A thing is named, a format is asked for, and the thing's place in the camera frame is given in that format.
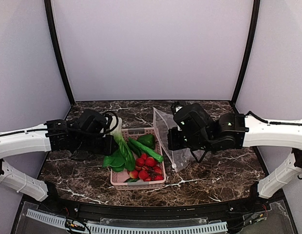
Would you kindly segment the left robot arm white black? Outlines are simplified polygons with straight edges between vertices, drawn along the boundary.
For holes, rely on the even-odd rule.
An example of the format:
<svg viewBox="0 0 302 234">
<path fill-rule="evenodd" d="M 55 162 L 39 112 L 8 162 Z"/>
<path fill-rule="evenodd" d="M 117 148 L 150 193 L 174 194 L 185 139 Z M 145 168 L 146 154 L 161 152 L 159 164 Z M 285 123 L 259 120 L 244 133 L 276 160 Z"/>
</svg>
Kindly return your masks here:
<svg viewBox="0 0 302 234">
<path fill-rule="evenodd" d="M 85 151 L 109 156 L 118 149 L 112 135 L 122 128 L 122 119 L 113 111 L 99 113 L 85 109 L 72 120 L 56 119 L 35 127 L 0 133 L 0 184 L 36 201 L 56 200 L 53 183 L 37 180 L 11 166 L 6 157 L 34 152 L 75 153 Z"/>
</svg>

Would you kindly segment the toy bok choy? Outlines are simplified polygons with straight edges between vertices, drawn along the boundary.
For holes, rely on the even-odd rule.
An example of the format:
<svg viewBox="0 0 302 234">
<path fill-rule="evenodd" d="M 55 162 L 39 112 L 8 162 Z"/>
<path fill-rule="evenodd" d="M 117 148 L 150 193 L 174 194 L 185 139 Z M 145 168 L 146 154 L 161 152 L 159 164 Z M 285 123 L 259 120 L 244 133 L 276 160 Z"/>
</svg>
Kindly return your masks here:
<svg viewBox="0 0 302 234">
<path fill-rule="evenodd" d="M 112 155 L 104 157 L 102 167 L 110 167 L 117 173 L 122 172 L 124 169 L 133 171 L 135 168 L 135 158 L 122 136 L 122 119 L 118 118 L 118 120 L 117 128 L 110 132 L 109 135 L 114 137 L 119 149 Z"/>
</svg>

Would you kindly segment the dark green toy cucumber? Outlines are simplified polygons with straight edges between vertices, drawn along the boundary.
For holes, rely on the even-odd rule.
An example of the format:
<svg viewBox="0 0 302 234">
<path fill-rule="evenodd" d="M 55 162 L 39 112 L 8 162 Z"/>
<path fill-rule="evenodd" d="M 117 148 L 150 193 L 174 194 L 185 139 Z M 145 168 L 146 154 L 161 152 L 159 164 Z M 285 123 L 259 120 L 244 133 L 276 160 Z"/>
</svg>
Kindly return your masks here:
<svg viewBox="0 0 302 234">
<path fill-rule="evenodd" d="M 141 156 L 142 154 L 141 151 L 136 146 L 134 146 L 130 141 L 127 142 L 127 146 L 137 157 Z"/>
</svg>

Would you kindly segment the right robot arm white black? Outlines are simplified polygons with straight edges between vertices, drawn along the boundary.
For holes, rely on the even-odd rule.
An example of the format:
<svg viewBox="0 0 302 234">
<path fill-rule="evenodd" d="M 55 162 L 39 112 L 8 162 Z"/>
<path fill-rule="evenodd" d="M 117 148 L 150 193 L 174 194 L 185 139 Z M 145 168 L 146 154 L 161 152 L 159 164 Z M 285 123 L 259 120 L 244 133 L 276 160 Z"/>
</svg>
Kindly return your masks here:
<svg viewBox="0 0 302 234">
<path fill-rule="evenodd" d="M 169 129 L 168 148 L 172 151 L 188 148 L 193 155 L 241 149 L 243 147 L 275 146 L 291 148 L 284 162 L 265 178 L 254 183 L 251 198 L 269 199 L 294 177 L 302 174 L 302 119 L 263 119 L 249 111 L 247 114 L 228 113 L 213 120 L 198 103 L 171 105 L 177 124 Z"/>
</svg>

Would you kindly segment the clear zip top bag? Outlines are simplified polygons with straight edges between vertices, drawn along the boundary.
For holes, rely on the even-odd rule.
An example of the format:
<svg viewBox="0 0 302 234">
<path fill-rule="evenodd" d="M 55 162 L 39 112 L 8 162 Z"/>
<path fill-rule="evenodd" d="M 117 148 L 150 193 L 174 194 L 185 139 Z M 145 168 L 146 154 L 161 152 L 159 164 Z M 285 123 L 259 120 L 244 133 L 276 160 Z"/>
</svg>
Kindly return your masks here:
<svg viewBox="0 0 302 234">
<path fill-rule="evenodd" d="M 153 108 L 153 126 L 155 135 L 176 172 L 185 169 L 191 161 L 202 162 L 208 155 L 207 151 L 201 148 L 198 150 L 189 148 L 189 139 L 184 137 L 173 119 L 173 114 Z"/>
</svg>

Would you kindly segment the green toy bell pepper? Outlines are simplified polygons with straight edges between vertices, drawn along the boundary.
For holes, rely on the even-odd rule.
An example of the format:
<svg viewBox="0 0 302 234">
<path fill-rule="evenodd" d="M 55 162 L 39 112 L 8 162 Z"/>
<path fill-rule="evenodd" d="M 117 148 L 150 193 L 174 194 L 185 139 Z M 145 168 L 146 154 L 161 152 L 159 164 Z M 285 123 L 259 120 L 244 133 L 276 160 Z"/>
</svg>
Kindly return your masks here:
<svg viewBox="0 0 302 234">
<path fill-rule="evenodd" d="M 156 147 L 156 140 L 153 134 L 142 135 L 137 139 L 137 141 L 153 150 Z"/>
</svg>

